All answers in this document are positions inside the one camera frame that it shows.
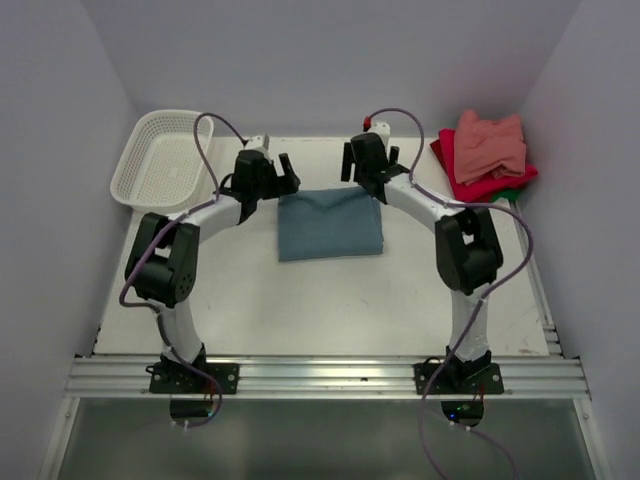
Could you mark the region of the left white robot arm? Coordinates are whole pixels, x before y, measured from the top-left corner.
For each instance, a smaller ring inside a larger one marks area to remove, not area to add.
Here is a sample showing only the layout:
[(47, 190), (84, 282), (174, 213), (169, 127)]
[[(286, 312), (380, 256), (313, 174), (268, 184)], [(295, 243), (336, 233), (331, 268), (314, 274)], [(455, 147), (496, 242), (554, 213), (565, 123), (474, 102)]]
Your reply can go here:
[(204, 343), (193, 320), (189, 297), (196, 283), (200, 245), (246, 222), (258, 203), (299, 191), (300, 179), (289, 156), (279, 155), (276, 172), (262, 147), (236, 157), (230, 184), (218, 195), (177, 215), (145, 214), (125, 268), (119, 303), (147, 308), (154, 315), (163, 343), (160, 360), (147, 368), (156, 394), (222, 395), (227, 373), (207, 363)]

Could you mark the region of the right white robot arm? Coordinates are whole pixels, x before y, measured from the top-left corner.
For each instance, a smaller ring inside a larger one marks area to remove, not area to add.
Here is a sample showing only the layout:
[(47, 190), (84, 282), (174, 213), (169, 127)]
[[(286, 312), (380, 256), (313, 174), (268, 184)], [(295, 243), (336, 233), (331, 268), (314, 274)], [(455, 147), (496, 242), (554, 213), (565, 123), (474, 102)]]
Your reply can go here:
[(360, 185), (372, 198), (398, 209), (434, 235), (438, 275), (451, 293), (452, 329), (440, 366), (424, 362), (417, 374), (429, 393), (464, 393), (492, 363), (488, 301), (482, 294), (496, 279), (504, 258), (489, 211), (454, 206), (447, 198), (411, 183), (397, 162), (399, 149), (372, 131), (344, 143), (341, 179)]

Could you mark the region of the blue-grey t shirt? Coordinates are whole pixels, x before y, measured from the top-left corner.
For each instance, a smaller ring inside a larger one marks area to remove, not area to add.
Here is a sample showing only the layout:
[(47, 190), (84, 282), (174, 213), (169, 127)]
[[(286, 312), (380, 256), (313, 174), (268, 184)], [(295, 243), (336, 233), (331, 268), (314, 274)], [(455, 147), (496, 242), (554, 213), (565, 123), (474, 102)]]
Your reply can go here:
[(360, 187), (282, 197), (277, 248), (282, 263), (380, 255), (384, 251), (380, 202)]

